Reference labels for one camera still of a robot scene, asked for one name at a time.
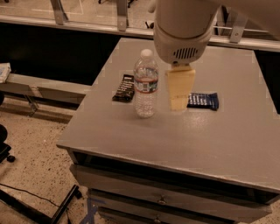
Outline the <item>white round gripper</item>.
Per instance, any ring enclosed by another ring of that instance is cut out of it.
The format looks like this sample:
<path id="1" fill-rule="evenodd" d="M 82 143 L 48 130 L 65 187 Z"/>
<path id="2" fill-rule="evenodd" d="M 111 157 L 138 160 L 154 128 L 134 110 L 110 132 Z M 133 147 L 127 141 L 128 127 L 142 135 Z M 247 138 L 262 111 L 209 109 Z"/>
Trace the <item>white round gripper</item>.
<path id="1" fill-rule="evenodd" d="M 153 39 L 158 56 L 173 65 L 198 60 L 211 38 L 214 22 L 215 14 L 203 17 L 156 16 Z M 189 65 L 173 66 L 165 75 L 171 110 L 185 110 L 195 70 Z"/>

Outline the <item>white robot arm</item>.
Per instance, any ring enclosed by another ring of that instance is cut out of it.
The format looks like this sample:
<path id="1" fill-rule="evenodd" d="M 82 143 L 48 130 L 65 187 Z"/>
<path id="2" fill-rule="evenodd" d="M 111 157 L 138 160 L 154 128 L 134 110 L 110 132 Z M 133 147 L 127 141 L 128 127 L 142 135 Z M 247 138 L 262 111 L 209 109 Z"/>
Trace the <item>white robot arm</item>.
<path id="1" fill-rule="evenodd" d="M 204 53 L 218 9 L 233 8 L 272 36 L 280 35 L 280 0 L 151 0 L 153 40 L 161 60 L 171 65 L 166 74 L 171 110 L 184 110 L 195 70 L 190 64 Z"/>

